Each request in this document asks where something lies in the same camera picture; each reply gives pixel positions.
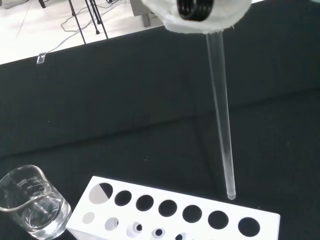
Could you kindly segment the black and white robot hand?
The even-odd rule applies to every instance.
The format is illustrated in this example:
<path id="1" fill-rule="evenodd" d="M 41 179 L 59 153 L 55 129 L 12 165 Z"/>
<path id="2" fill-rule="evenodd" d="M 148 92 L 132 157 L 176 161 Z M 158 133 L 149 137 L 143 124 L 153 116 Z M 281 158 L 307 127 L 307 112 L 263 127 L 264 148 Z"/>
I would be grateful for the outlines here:
<path id="1" fill-rule="evenodd" d="M 171 32 L 212 34 L 234 26 L 251 7 L 250 0 L 144 0 Z"/>

